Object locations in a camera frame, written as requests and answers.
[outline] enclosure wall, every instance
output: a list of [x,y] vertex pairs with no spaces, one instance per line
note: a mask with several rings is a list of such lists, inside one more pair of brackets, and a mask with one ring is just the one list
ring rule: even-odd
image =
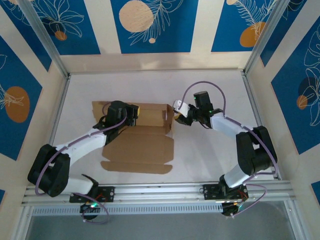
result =
[[[276,2],[34,0],[30,4],[67,70],[79,73],[243,68]],[[19,19],[16,10],[7,13]]]
[[48,142],[66,80],[29,26],[35,50],[1,6],[0,22],[0,238],[8,240],[27,174],[39,148]]
[[320,206],[311,184],[320,180],[320,2],[300,2],[284,13],[247,77],[282,177],[291,180],[317,239]]

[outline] leaf line drawing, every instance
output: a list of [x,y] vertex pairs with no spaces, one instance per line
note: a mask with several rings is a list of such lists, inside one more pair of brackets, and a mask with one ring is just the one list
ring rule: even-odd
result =
[[305,0],[291,0],[289,3],[288,3],[288,6],[286,7],[286,9],[284,10],[284,13],[282,14],[282,17],[285,19],[285,20],[288,20],[288,15],[289,15],[289,12],[296,12],[298,11],[301,6],[303,5]]
[[10,10],[12,15],[18,19],[19,21],[23,22],[24,24],[30,26],[28,20],[26,19],[25,15],[21,11],[20,7],[18,6],[16,1],[13,0],[1,0],[3,4]]
[[278,0],[264,0],[262,7],[258,7],[256,0],[227,0],[229,5],[235,5],[240,17],[246,21],[246,24],[254,30],[254,39],[260,36],[265,20],[274,9]]
[[[9,0],[2,2],[14,17],[29,26],[17,4]],[[83,33],[77,24],[83,22],[85,16],[70,10],[69,0],[33,0],[31,4],[49,35],[55,36],[60,41],[67,39],[67,33],[82,37]]]
[[[0,70],[4,67],[6,64],[7,56],[0,54]],[[23,106],[22,100],[24,97],[14,97],[10,94],[8,94],[3,87],[0,84],[0,109],[3,109],[6,105],[10,106],[10,104],[17,104],[20,106]]]
[[305,78],[300,88],[297,99],[297,106],[299,109],[304,110],[310,107],[310,126],[315,127],[320,123],[320,25],[313,33],[308,49],[304,56],[304,65],[306,66]]
[[[170,27],[171,20],[170,14],[176,11],[183,4],[184,0],[131,0],[128,1],[120,10],[119,18],[122,26],[129,32],[132,39],[130,46],[139,41],[149,41],[151,44],[156,42],[156,39]],[[121,15],[122,12],[129,12],[130,9],[139,8],[136,12],[132,13],[130,21],[132,24],[141,25],[141,29],[132,31],[130,26],[127,26],[125,19]]]

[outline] decorative wallpaper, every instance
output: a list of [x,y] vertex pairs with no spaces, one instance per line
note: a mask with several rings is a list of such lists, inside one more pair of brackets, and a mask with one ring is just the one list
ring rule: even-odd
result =
[[[28,37],[32,29],[17,2],[1,1],[8,16],[28,44],[38,44],[34,38]],[[32,0],[31,4],[61,55],[100,54],[83,0]]]
[[318,145],[320,143],[320,18],[271,83],[299,154]]
[[189,53],[198,0],[111,0],[122,54]]
[[295,21],[296,17],[300,13],[300,10],[305,5],[307,0],[291,0],[286,7],[281,19],[273,30],[270,39],[265,45],[260,58],[264,66],[266,66],[275,53],[277,47],[281,43],[282,39],[285,37],[287,31],[291,27],[292,23]]
[[28,20],[21,12],[17,2],[15,0],[0,0],[0,5],[42,63],[43,67],[48,71],[52,60],[36,33],[32,30]]
[[212,52],[251,51],[277,0],[225,0]]
[[17,160],[42,86],[0,37],[0,153]]

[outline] cable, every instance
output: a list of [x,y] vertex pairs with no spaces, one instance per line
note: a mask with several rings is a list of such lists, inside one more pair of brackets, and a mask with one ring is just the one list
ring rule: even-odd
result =
[[251,179],[253,179],[255,176],[258,175],[276,175],[279,172],[279,167],[278,164],[276,163],[276,160],[274,158],[274,156],[272,155],[272,153],[270,152],[270,150],[268,149],[268,147],[265,145],[265,143],[260,139],[260,137],[258,137],[258,135],[256,135],[250,128],[243,126],[240,122],[225,116],[225,119],[229,120],[230,122],[240,126],[241,128],[247,130],[252,136],[254,136],[254,138],[260,143],[260,145],[264,148],[264,150],[266,151],[266,153],[268,154],[269,158],[271,159],[271,162],[274,166],[274,171],[272,172],[257,172],[255,174],[253,174],[252,176],[250,176],[248,179],[246,179],[243,183],[245,184],[246,182],[250,181]]
[[187,92],[188,92],[193,86],[195,86],[195,85],[197,85],[197,84],[210,84],[210,85],[213,85],[214,87],[216,87],[216,88],[220,91],[220,93],[222,94],[222,97],[223,97],[223,109],[222,109],[222,110],[223,110],[223,112],[226,111],[226,103],[227,103],[227,100],[226,100],[226,95],[225,95],[224,91],[222,91],[222,89],[221,89],[218,85],[216,85],[215,83],[210,82],[210,81],[197,81],[197,82],[191,84],[191,85],[185,90],[185,92],[184,92],[184,94],[183,94],[183,97],[182,97],[182,100],[181,100],[181,105],[179,106],[178,110],[181,109],[182,103],[183,103],[184,100],[185,100],[185,97],[186,97],[186,95],[187,95]]
[[89,199],[91,202],[97,203],[101,207],[101,209],[103,209],[106,212],[107,217],[106,217],[106,219],[104,221],[89,221],[89,220],[85,219],[85,211],[83,211],[81,216],[83,218],[83,222],[84,223],[100,225],[100,224],[105,224],[105,223],[107,223],[109,221],[109,212],[108,212],[107,208],[105,207],[105,205],[103,205],[98,200],[96,200],[96,199],[94,199],[94,198],[92,198],[90,196],[84,195],[82,193],[75,192],[73,194],[74,195],[78,195],[78,196],[83,197],[83,198],[86,198],[86,199]]
[[264,189],[264,193],[259,197],[256,201],[254,201],[251,205],[249,205],[247,208],[243,209],[242,211],[237,212],[236,214],[232,214],[231,217],[234,218],[235,216],[243,213],[244,211],[248,210],[249,208],[253,207],[256,205],[266,194],[267,194],[267,188],[265,186],[259,185],[259,184],[251,184],[248,183],[247,186],[252,186],[252,187],[259,187]]
[[44,174],[45,174],[45,171],[47,170],[47,168],[48,168],[49,165],[51,164],[51,162],[52,162],[61,152],[63,152],[64,150],[68,149],[68,148],[71,147],[72,145],[74,145],[74,144],[82,141],[83,139],[86,139],[86,138],[89,138],[89,137],[91,137],[91,136],[94,136],[94,135],[103,133],[103,132],[105,132],[105,131],[109,131],[109,130],[111,130],[111,129],[114,129],[114,128],[119,127],[120,125],[122,125],[122,124],[126,121],[126,119],[127,119],[127,112],[125,113],[124,119],[123,119],[121,122],[119,122],[118,124],[116,124],[116,125],[114,125],[114,126],[107,127],[107,128],[105,128],[105,129],[102,129],[102,130],[95,131],[95,132],[93,132],[93,133],[91,133],[91,134],[88,134],[88,135],[85,135],[85,136],[82,136],[82,137],[74,140],[73,142],[69,143],[67,146],[64,146],[64,147],[62,147],[60,150],[58,150],[58,151],[49,159],[49,161],[44,165],[43,169],[41,170],[41,172],[40,172],[40,174],[39,174],[39,177],[38,177],[38,179],[37,179],[37,181],[36,181],[36,184],[35,184],[35,189],[34,189],[35,194],[38,195],[38,196],[41,196],[41,195],[46,194],[45,192],[44,192],[44,193],[40,193],[40,192],[39,192],[39,184],[40,184],[40,182],[41,182],[42,177],[43,177]]

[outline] metal profile bar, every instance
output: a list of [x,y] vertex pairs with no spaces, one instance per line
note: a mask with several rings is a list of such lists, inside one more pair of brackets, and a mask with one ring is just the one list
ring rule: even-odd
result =
[[250,68],[256,62],[256,60],[260,57],[263,49],[265,48],[271,34],[275,30],[280,18],[282,17],[284,11],[286,10],[290,0],[277,0],[277,3],[270,14],[270,17],[266,21],[265,27],[259,36],[255,46],[253,47],[252,53],[245,64],[244,74],[247,75],[250,71]]
[[[268,192],[263,198],[264,201],[284,201],[295,199],[295,194],[289,181],[265,180],[251,181],[254,184],[264,185]],[[201,193],[203,184],[216,184],[217,182],[202,183],[168,183],[168,184],[124,184],[115,185],[114,203],[112,204],[182,204],[182,203],[207,203]],[[247,186],[249,199],[255,201],[263,194],[263,190],[257,187]],[[74,205],[69,203],[68,194],[61,194],[57,197],[48,195],[35,195],[35,188],[28,187],[25,192],[23,206],[52,206],[52,205]],[[226,202],[226,199],[211,200],[210,202]]]
[[[222,213],[221,203],[180,203],[180,204],[113,204],[107,207],[109,215],[145,215],[145,214],[198,214]],[[105,211],[94,211],[86,215],[105,215]],[[38,216],[80,216],[79,206],[38,206],[32,213]]]
[[26,239],[33,211],[33,206],[25,206],[20,208],[20,218],[13,228],[11,240]]
[[[256,98],[255,98],[254,92],[252,90],[250,81],[248,80],[248,77],[245,75],[245,73],[243,71],[241,72],[241,75],[242,75],[243,83],[244,83],[244,86],[245,86],[245,89],[246,89],[246,92],[247,92],[247,95],[249,98],[249,102],[251,104],[251,108],[253,111],[255,121],[258,124],[258,126],[264,125],[264,121],[261,117],[262,116],[261,111],[259,110],[258,104],[256,102]],[[281,173],[278,172],[277,175],[274,175],[274,178],[281,180],[282,179]]]
[[30,26],[35,32],[36,36],[38,37],[43,47],[47,51],[48,55],[50,56],[52,61],[56,64],[60,72],[67,79],[69,77],[68,71],[60,58],[60,54],[56,46],[54,45],[54,42],[49,36],[45,26],[42,24],[31,2],[29,0],[16,0],[16,1],[22,13],[24,14],[25,18],[28,20]]
[[310,234],[309,228],[301,215],[297,200],[284,201],[284,205],[295,238],[299,240],[314,240],[315,238]]
[[261,114],[259,112],[259,108],[258,108],[257,102],[255,100],[255,96],[253,94],[253,91],[252,91],[252,88],[250,86],[250,83],[249,83],[249,81],[247,79],[247,76],[245,75],[244,71],[241,71],[241,75],[242,75],[242,79],[243,79],[243,83],[244,83],[244,86],[245,86],[246,93],[247,93],[248,98],[249,98],[249,102],[251,104],[251,108],[252,108],[252,111],[253,111],[253,115],[254,115],[256,124],[258,126],[263,125],[263,121],[261,119]]
[[60,117],[61,117],[62,109],[63,109],[64,104],[65,104],[65,100],[66,100],[66,96],[67,96],[67,92],[68,92],[68,88],[69,88],[69,84],[70,84],[70,78],[71,77],[68,76],[68,79],[64,84],[64,88],[63,88],[63,92],[62,92],[62,95],[61,95],[61,98],[60,98],[59,106],[58,106],[58,109],[56,111],[56,115],[55,115],[55,118],[54,118],[52,131],[51,131],[51,134],[50,134],[50,137],[49,137],[49,141],[48,141],[48,143],[50,145],[52,145],[52,146],[53,146],[54,141],[55,141],[55,137],[56,137],[56,133],[57,133],[58,125],[59,125],[59,120],[60,120]]

